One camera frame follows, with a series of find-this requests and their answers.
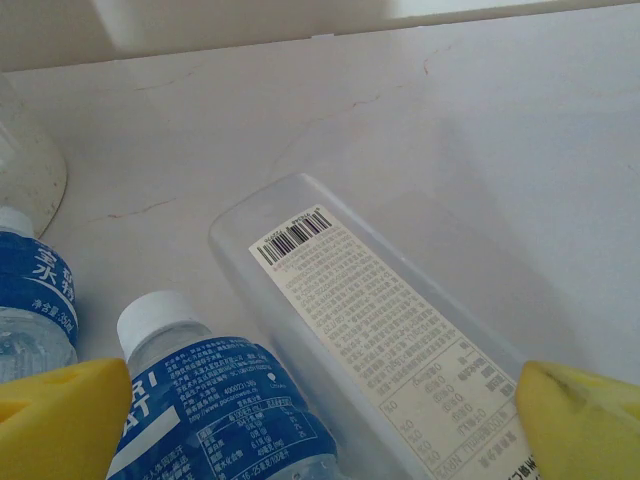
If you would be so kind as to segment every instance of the clear glass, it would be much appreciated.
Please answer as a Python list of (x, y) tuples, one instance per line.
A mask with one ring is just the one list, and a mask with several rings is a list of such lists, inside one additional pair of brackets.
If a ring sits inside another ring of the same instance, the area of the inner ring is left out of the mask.
[(2, 204), (24, 212), (38, 238), (58, 209), (66, 183), (60, 151), (0, 72)]

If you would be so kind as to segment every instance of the blue bottle label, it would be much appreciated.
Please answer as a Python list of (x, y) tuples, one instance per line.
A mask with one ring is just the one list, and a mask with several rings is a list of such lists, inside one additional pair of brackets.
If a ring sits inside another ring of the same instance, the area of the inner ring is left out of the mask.
[(71, 270), (44, 243), (0, 232), (0, 307), (27, 310), (51, 319), (75, 347), (78, 318)]
[(299, 460), (336, 454), (293, 381), (264, 348), (214, 338), (133, 379), (111, 480), (261, 480)]

